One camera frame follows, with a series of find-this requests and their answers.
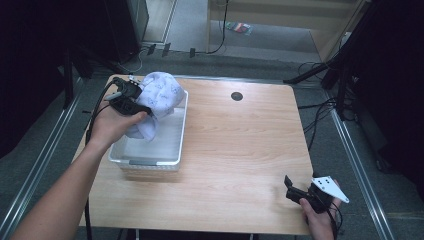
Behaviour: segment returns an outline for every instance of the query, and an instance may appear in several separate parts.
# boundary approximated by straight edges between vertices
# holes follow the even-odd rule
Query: cable
[[[223,25],[222,25],[222,41],[221,41],[221,44],[219,45],[219,47],[218,47],[217,49],[215,49],[215,50],[214,50],[214,51],[212,51],[212,52],[196,52],[196,53],[214,54],[214,53],[218,52],[218,51],[219,51],[219,49],[221,49],[221,47],[222,47],[222,45],[224,44],[224,41],[225,41],[225,24],[226,24],[226,21],[227,21],[227,12],[228,12],[228,4],[229,4],[229,2],[230,2],[230,0],[226,0],[226,1],[225,1],[225,5],[218,5],[218,4],[217,4],[217,6],[218,6],[218,7],[223,7],[223,6],[225,6],[225,12],[224,12],[224,23],[223,23]]]
[[[322,62],[322,63],[316,63],[316,62],[305,62],[305,63],[302,63],[299,67],[298,67],[298,69],[297,69],[297,72],[298,72],[298,74],[299,74],[299,76],[301,76],[301,74],[300,74],[300,68],[303,66],[303,65],[305,65],[305,64],[313,64],[312,65],[312,67],[311,67],[311,69],[307,72],[308,73],[308,78],[310,78],[310,77],[312,77],[312,76],[315,76],[315,77],[317,77],[318,79],[320,79],[320,80],[323,80],[323,78],[321,78],[321,77],[318,77],[317,76],[317,74],[318,73],[320,73],[320,72],[322,72],[323,70],[325,70],[325,69],[322,69],[322,66],[319,66],[318,68],[317,68],[317,70],[315,70],[315,71],[318,71],[318,72],[315,72],[315,71],[312,71],[312,70],[314,70],[314,66],[315,65],[317,65],[317,64],[319,64],[319,65],[325,65],[325,67],[327,68],[327,69],[330,69],[330,70],[333,70],[333,71],[340,71],[340,69],[336,69],[336,68],[332,68],[332,67],[330,67],[329,66],[329,62],[331,62],[331,63],[333,63],[333,61],[334,61],[334,59],[336,58],[336,56],[337,55],[339,55],[339,53],[340,53],[340,51],[342,50],[342,48],[341,48],[341,44],[342,44],[342,41],[343,41],[343,39],[344,39],[344,37],[345,36],[343,36],[341,39],[340,39],[340,41],[339,41],[339,49],[337,50],[337,52],[329,59],[329,60],[327,60],[327,61],[325,61],[325,62]],[[299,80],[298,79],[299,77],[297,77],[297,78],[295,78],[295,79],[292,79],[292,80],[283,80],[283,82],[285,82],[285,83],[289,83],[289,84],[296,84],[296,83],[299,83],[299,82],[301,82],[302,80]]]
[[[117,240],[121,240],[121,236],[122,236],[122,232],[123,232],[123,231],[124,231],[124,229],[123,229],[123,228],[121,228],[121,229],[119,230]]]
[[[225,23],[221,26],[221,21],[218,21],[218,26],[219,26],[219,32],[221,32],[221,35],[224,35],[224,31],[225,31]],[[221,53],[221,54],[219,54],[219,55],[224,55],[225,54],[225,52],[227,51],[227,46],[225,45],[225,42],[224,42],[224,40],[222,41],[222,43],[223,43],[223,45],[224,45],[224,51]]]
[[[310,193],[311,193],[312,195],[314,195],[314,197],[315,197],[316,199],[318,199],[318,201],[322,204],[322,206],[324,206],[324,207],[325,207],[324,202],[321,200],[321,198],[318,196],[318,194],[316,194],[316,193],[315,193],[315,192],[313,192],[313,191],[310,191]],[[342,217],[342,213],[340,212],[340,209],[339,209],[339,208],[336,206],[336,204],[334,204],[333,202],[332,202],[331,204],[332,204],[332,205],[334,205],[334,207],[336,207],[337,212],[338,212],[338,213],[339,213],[339,215],[341,216],[340,218],[341,218],[341,219],[343,219],[343,217]],[[336,220],[334,219],[333,214],[331,214],[330,209],[331,209],[331,208],[325,208],[325,211],[327,212],[328,216],[330,217],[330,221],[331,221],[331,228],[332,228],[332,230],[333,230],[334,240],[337,240],[337,235],[339,234],[339,229],[341,228],[341,224],[340,224],[339,226],[337,226],[337,222],[336,222]]]
[[[87,131],[85,132],[85,145],[88,144],[88,142],[90,141],[91,138],[91,131],[93,129],[93,125],[94,125],[94,121],[96,120],[96,117],[99,115],[99,113],[101,111],[103,111],[105,108],[107,108],[109,105],[106,105],[105,107],[103,107],[102,109],[99,109],[100,103],[103,100],[104,95],[106,94],[106,92],[109,90],[110,86],[112,86],[113,81],[110,81],[106,87],[103,89],[103,91],[100,94],[99,99],[97,100],[96,106],[94,107],[93,113],[91,115],[90,118],[90,124],[88,126]],[[89,200],[87,198],[87,202],[85,204],[84,207],[84,216],[85,216],[85,227],[86,227],[86,232],[87,232],[87,239],[88,240],[92,240],[93,239],[93,235],[92,235],[92,231],[91,231],[91,221],[90,221],[90,206],[89,206]]]
[[[315,135],[316,135],[318,122],[329,115],[331,110],[334,108],[334,103],[335,103],[334,100],[335,100],[335,98],[330,98],[330,99],[327,99],[325,102],[323,102],[321,104],[314,104],[314,105],[307,105],[307,106],[298,107],[298,109],[319,107],[316,114],[315,114],[315,120],[303,129],[304,133],[307,133],[311,129],[313,129],[311,140],[308,144],[308,151],[310,151],[311,148],[312,148],[312,144],[314,142]],[[324,111],[321,111],[323,109],[323,107],[325,107],[325,106],[328,106],[328,107],[331,107],[331,108],[327,108],[327,109],[324,109]]]
[[[127,71],[127,72],[129,72],[129,73],[135,73],[135,72],[138,72],[138,71],[140,71],[140,69],[143,67],[143,61],[141,60],[141,54],[143,53],[143,52],[145,52],[145,51],[147,51],[147,49],[148,48],[142,48],[141,50],[140,50],[140,52],[138,53],[138,60],[140,61],[140,67],[138,67],[137,68],[137,70],[134,70],[134,71],[131,71],[131,70],[129,70],[129,69],[127,69],[127,68],[125,68],[124,66],[122,66],[121,64],[118,64],[122,69],[124,69],[125,71]]]

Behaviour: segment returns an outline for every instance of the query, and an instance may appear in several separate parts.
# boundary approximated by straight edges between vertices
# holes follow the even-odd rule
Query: human arm
[[[308,223],[309,232],[314,240],[333,240],[333,223],[327,212],[316,213],[305,198],[300,199],[300,205],[303,208],[303,218]],[[338,198],[333,199],[333,205],[330,207],[330,213],[333,219],[336,219],[336,210],[340,207],[341,201]]]
[[[102,102],[100,109],[106,105],[106,102]],[[146,113],[138,113],[124,117],[111,107],[101,111],[94,122],[88,144],[24,218],[12,239],[72,239],[100,160],[128,127],[145,116]]]

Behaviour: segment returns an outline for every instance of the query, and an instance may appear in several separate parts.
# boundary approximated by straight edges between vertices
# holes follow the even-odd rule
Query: black cable
[[[339,214],[339,217],[340,217],[340,224],[339,224],[339,226],[337,226],[337,233],[338,233],[340,228],[343,225],[343,215],[342,215],[342,212],[340,211],[340,209],[336,206],[336,204],[334,204],[334,203],[331,203],[331,204],[334,205],[334,207],[336,208],[335,211],[336,211],[336,213]]]
[[[222,47],[222,45],[224,44],[224,41],[225,41],[225,24],[226,24],[226,21],[227,21],[227,12],[228,12],[228,3],[229,2],[230,2],[229,0],[225,1],[224,23],[222,25],[222,41],[221,41],[221,44],[219,45],[219,47],[217,49],[215,49],[212,52],[196,52],[196,53],[214,54],[214,53],[218,52],[219,49],[221,49],[221,47]]]
[[[312,70],[313,68],[314,68],[314,66],[315,65],[323,65],[323,64],[325,64],[325,63],[318,63],[318,62],[304,62],[304,63],[302,63],[302,64],[300,64],[299,65],[299,67],[297,68],[297,73],[298,73],[298,75],[300,76],[300,75],[302,75],[301,73],[300,73],[300,69],[303,67],[303,65],[305,65],[305,64],[311,64],[311,68],[309,69],[309,71],[310,70]],[[316,74],[314,75],[316,78],[318,78],[319,80],[323,80],[321,77],[318,77]]]
[[[93,233],[91,232],[91,221],[90,221],[90,205],[88,203],[88,198],[87,198],[87,202],[85,203],[85,207],[84,207],[84,217],[85,217],[85,228],[86,228],[86,235],[87,235],[87,240],[92,240],[93,239]]]
[[[310,123],[307,127],[305,127],[304,129],[303,129],[303,131],[304,131],[304,133],[307,133],[307,132],[309,132],[311,129],[312,129],[312,127],[314,127],[315,125],[317,125],[318,124],[318,122],[319,121],[321,121],[322,119],[324,119],[324,118],[326,118],[330,113],[331,113],[331,108],[327,108],[327,109],[325,109],[324,111],[322,111],[322,112],[320,112],[319,114],[323,114],[324,112],[325,112],[325,115],[324,116],[322,116],[322,117],[320,117],[319,119],[318,119],[318,121],[313,121],[312,123]]]
[[[311,140],[309,141],[309,144],[308,144],[308,151],[310,151],[311,150],[311,148],[312,148],[312,144],[314,143],[314,139],[315,139],[315,135],[316,135],[316,132],[317,132],[317,125],[318,125],[318,118],[319,118],[319,112],[321,111],[321,109],[323,108],[325,106],[325,104],[323,104],[323,105],[321,105],[319,108],[318,108],[318,111],[317,111],[317,113],[315,114],[315,124],[314,124],[314,130],[313,130],[313,132],[312,132],[312,136],[311,136]]]
[[[316,193],[315,193],[315,192],[313,192],[313,191],[310,191],[310,193],[311,193],[312,195],[314,195],[314,197],[315,197],[316,199],[318,199],[318,201],[322,204],[322,206],[324,206],[324,207],[325,207],[324,202],[321,200],[321,198],[318,196],[318,194],[316,194]],[[332,204],[332,205],[334,205],[334,206],[336,207],[337,211],[339,212],[339,215],[341,216],[340,209],[336,206],[336,204],[334,204],[333,202],[332,202],[331,204]],[[339,234],[339,229],[340,229],[340,227],[341,227],[341,224],[340,224],[340,226],[339,226],[339,227],[337,226],[337,222],[336,222],[336,220],[334,219],[333,215],[331,214],[331,212],[330,212],[330,208],[325,208],[325,211],[327,212],[328,216],[330,217],[330,221],[331,221],[331,229],[332,229],[332,231],[333,231],[334,240],[337,240],[337,235]]]
[[[323,104],[327,104],[327,103],[329,103],[330,101],[332,101],[332,100],[336,100],[336,98],[335,97],[333,97],[333,98],[329,98],[329,99],[327,99],[325,102],[322,102],[322,103],[319,103],[319,104],[313,104],[313,105],[305,105],[305,106],[299,106],[299,107],[297,107],[297,109],[306,109],[306,108],[313,108],[313,107],[319,107],[319,106],[321,106],[321,105],[323,105]]]
[[[308,71],[308,72],[306,72],[305,74],[307,74],[307,73],[309,73],[309,72],[311,72],[312,70],[314,70],[314,66],[315,65],[320,65],[320,66],[318,66],[317,67],[317,69],[316,69],[316,72],[315,72],[315,74],[311,74],[311,75],[308,75],[308,77],[307,78],[310,78],[310,77],[312,77],[312,76],[315,76],[315,77],[317,77],[318,79],[320,79],[320,80],[323,80],[323,78],[321,78],[321,77],[318,77],[317,76],[317,74],[318,73],[320,73],[320,72],[322,72],[322,71],[324,71],[325,70],[325,68],[322,68],[322,65],[325,65],[326,66],[326,69],[330,69],[330,70],[333,70],[333,71],[340,71],[340,69],[336,69],[336,68],[331,68],[330,66],[329,66],[329,63],[330,64],[332,64],[333,63],[333,61],[335,61],[335,58],[336,58],[336,56],[337,55],[339,55],[339,53],[340,53],[340,51],[342,50],[341,49],[341,46],[342,46],[342,41],[343,41],[343,39],[344,39],[344,37],[345,36],[343,36],[341,39],[340,39],[340,41],[339,41],[339,49],[337,50],[337,52],[329,59],[329,60],[327,60],[327,61],[325,61],[325,62],[322,62],[322,63],[314,63],[314,62],[305,62],[305,63],[302,63],[299,67],[298,67],[298,70],[297,70],[297,72],[298,72],[298,74],[299,74],[299,77],[301,76],[301,74],[300,74],[300,68],[303,66],[303,65],[305,65],[305,64],[308,64],[308,63],[313,63],[313,65],[312,65],[312,67],[311,67],[311,69]],[[303,79],[303,80],[300,80],[300,79],[298,79],[299,77],[296,77],[296,78],[294,78],[294,79],[291,79],[291,80],[283,80],[283,82],[284,83],[288,83],[288,84],[297,84],[297,83],[299,83],[299,82],[301,82],[301,81],[306,81],[307,80],[307,78],[305,78],[305,79]]]
[[[103,101],[103,97],[106,94],[106,92],[109,90],[110,86],[112,86],[113,84],[113,80],[110,81],[106,87],[103,89],[103,91],[100,94],[99,99],[97,100],[96,106],[94,107],[93,110],[93,114],[91,115],[91,119],[90,119],[90,124],[88,126],[87,131],[85,132],[85,145],[88,144],[88,142],[90,141],[91,138],[91,131],[93,129],[93,125],[94,125],[94,121],[96,120],[96,117],[99,115],[99,113],[101,111],[103,111],[106,107],[108,107],[109,105],[106,105],[105,107],[103,107],[102,109],[99,109],[100,103]],[[87,202],[85,203],[85,207],[84,207],[84,216],[85,216],[85,228],[86,228],[86,233],[87,233],[87,239],[88,240],[92,240],[93,239],[93,234],[91,231],[91,221],[90,221],[90,205],[89,205],[89,201],[87,198]]]
[[[119,230],[117,240],[121,240],[121,236],[122,236],[122,232],[123,232],[123,231],[124,231],[124,229],[123,229],[123,228],[121,228],[121,230]]]

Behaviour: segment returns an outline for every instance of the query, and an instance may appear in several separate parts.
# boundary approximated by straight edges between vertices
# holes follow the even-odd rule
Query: wrist
[[[314,240],[334,240],[334,235],[332,231],[323,231],[319,233],[312,234],[312,239]]]
[[[92,151],[99,151],[99,153],[104,154],[107,149],[109,149],[111,144],[106,141],[97,140],[95,138],[90,139],[85,148],[91,149]]]

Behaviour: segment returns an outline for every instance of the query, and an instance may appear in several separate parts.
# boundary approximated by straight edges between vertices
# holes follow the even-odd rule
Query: human hand
[[[105,148],[118,141],[130,126],[141,122],[147,115],[139,112],[132,116],[123,116],[108,105],[108,101],[100,103],[89,141]]]
[[[333,240],[333,226],[330,219],[330,216],[327,212],[316,213],[312,208],[311,204],[305,198],[300,199],[300,205],[303,208],[303,218],[308,223],[309,231],[312,235],[312,238],[315,240]],[[336,209],[339,208],[341,200],[338,198],[333,199],[333,205],[330,207],[330,213],[333,216],[333,219],[336,219]]]

